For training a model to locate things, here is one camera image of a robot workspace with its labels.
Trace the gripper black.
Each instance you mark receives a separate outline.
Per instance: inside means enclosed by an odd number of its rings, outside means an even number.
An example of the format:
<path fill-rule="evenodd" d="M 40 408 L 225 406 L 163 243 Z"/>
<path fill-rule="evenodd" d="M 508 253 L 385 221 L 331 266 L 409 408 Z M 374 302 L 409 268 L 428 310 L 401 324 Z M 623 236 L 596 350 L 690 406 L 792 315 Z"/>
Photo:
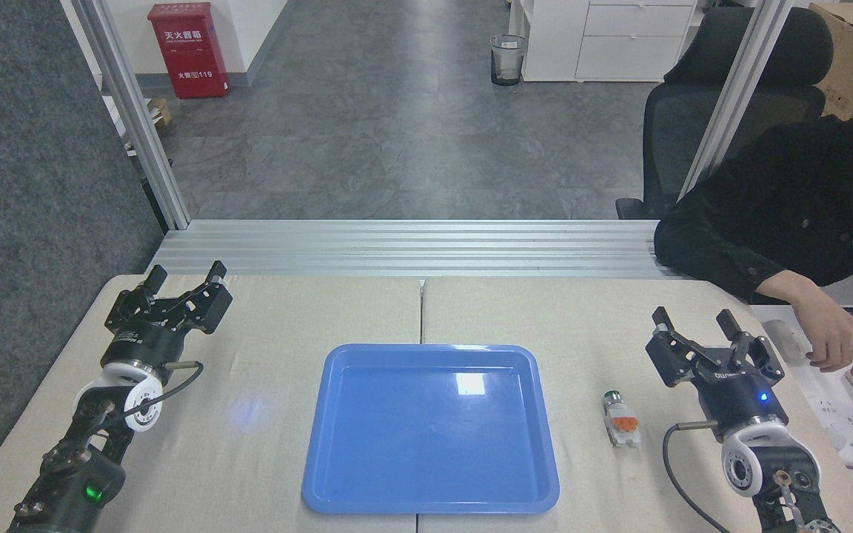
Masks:
<path fill-rule="evenodd" d="M 104 366 L 123 362 L 149 368 L 149 372 L 170 372 L 164 367 L 180 360 L 187 331 L 198 329 L 213 334 L 233 302 L 224 284 L 227 268 L 213 262 L 206 280 L 200 286 L 178 297 L 158 300 L 159 324 L 128 324 L 151 321 L 155 295 L 168 277 L 156 264 L 146 279 L 133 290 L 123 290 L 116 297 L 104 323 L 116 331 L 104 353 Z"/>
<path fill-rule="evenodd" d="M 651 317 L 655 330 L 646 345 L 646 353 L 668 387 L 700 377 L 702 371 L 715 372 L 721 365 L 729 372 L 737 372 L 737 375 L 712 382 L 697 379 L 702 412 L 707 420 L 717 422 L 713 429 L 715 438 L 727 438 L 738 429 L 764 421 L 785 424 L 785 409 L 773 394 L 771 385 L 785 378 L 785 372 L 765 336 L 743 331 L 734 314 L 724 308 L 715 318 L 730 341 L 730 354 L 723 360 L 720 350 L 707 349 L 678 333 L 666 307 L 657 307 Z M 759 375 L 739 372 L 758 372 Z"/>

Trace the person's hand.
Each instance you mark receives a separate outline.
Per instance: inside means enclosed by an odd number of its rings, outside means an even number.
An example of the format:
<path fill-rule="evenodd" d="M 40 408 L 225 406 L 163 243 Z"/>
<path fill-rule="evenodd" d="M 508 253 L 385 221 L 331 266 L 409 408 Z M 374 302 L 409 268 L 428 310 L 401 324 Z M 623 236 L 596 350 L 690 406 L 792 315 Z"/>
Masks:
<path fill-rule="evenodd" d="M 812 350 L 810 365 L 821 372 L 849 369 L 853 375 L 853 317 L 829 295 L 819 293 L 795 306 L 797 321 Z"/>

